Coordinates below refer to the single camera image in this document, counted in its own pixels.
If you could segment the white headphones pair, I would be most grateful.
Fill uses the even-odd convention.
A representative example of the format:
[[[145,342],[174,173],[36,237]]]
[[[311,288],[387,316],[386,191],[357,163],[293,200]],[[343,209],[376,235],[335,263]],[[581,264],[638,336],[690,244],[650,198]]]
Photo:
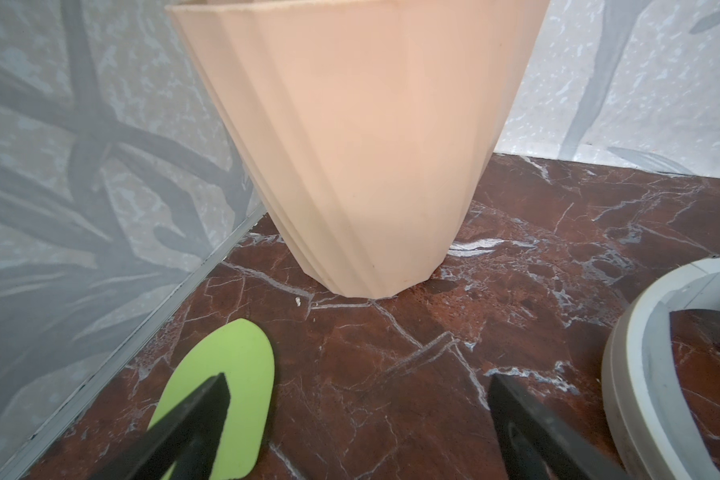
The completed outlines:
[[[608,426],[635,479],[719,479],[682,394],[672,354],[670,315],[720,312],[720,257],[660,277],[614,326],[602,361]]]

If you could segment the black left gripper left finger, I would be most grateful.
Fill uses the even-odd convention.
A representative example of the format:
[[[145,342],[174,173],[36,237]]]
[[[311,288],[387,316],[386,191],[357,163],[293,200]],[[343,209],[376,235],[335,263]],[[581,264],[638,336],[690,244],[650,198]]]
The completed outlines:
[[[230,392],[207,379],[93,479],[208,479],[220,444]]]

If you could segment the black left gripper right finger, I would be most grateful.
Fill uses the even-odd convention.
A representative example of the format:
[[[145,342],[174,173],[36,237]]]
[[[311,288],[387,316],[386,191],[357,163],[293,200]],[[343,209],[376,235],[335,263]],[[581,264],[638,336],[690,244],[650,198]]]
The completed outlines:
[[[509,478],[629,477],[511,377],[492,377],[487,403]]]

